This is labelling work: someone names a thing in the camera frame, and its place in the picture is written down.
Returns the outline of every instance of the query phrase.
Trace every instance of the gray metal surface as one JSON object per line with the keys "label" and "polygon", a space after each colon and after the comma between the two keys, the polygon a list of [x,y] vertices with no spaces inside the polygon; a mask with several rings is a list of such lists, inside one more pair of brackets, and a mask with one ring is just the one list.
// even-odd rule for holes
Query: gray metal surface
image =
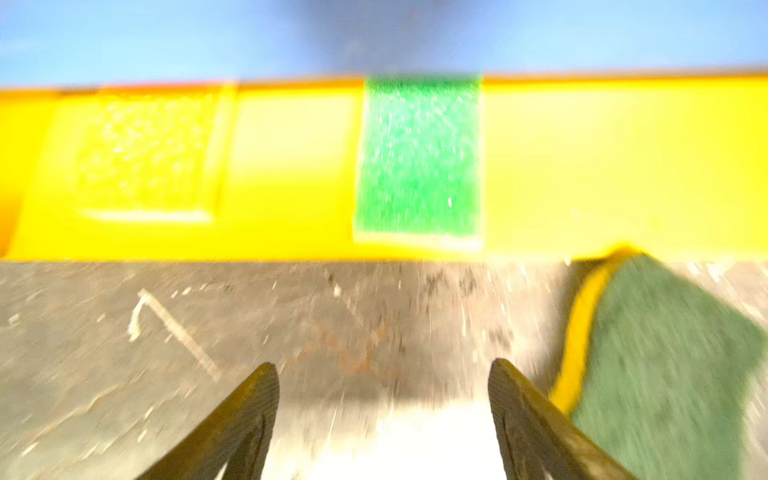
{"label": "gray metal surface", "polygon": [[[490,362],[547,389],[589,268],[0,263],[0,478],[133,478],[265,361],[281,399],[264,478],[503,478]],[[768,315],[762,265],[674,268]],[[142,289],[215,370],[137,310]],[[768,472],[766,385],[748,412],[749,478]]]}

